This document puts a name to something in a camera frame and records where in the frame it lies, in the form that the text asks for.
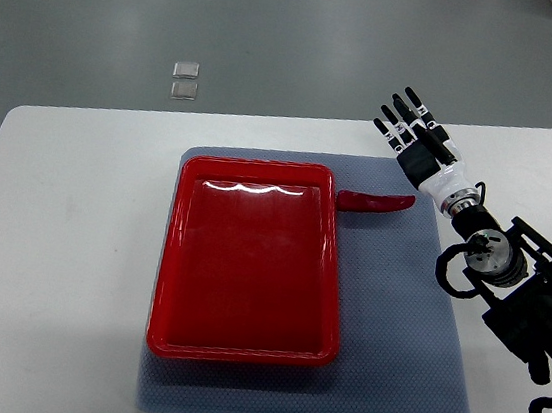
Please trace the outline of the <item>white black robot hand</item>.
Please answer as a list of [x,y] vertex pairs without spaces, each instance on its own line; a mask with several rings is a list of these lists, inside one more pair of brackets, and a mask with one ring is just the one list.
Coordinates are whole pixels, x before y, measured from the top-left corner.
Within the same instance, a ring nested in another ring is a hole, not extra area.
[[380,106],[392,129],[380,118],[373,119],[375,127],[397,153],[402,172],[440,210],[461,212],[473,206],[477,189],[465,175],[466,164],[459,149],[419,95],[411,87],[405,88],[405,94],[414,109],[397,93],[392,95],[393,106],[402,121],[389,106]]

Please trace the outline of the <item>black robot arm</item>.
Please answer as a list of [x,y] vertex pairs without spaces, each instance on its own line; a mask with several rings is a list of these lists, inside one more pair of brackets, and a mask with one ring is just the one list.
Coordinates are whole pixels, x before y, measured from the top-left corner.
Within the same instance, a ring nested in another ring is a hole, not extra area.
[[466,175],[463,155],[412,88],[383,105],[375,127],[416,191],[431,198],[461,243],[437,258],[436,281],[459,299],[482,298],[493,334],[537,385],[552,364],[552,244],[520,218],[502,228],[485,208],[486,186]]

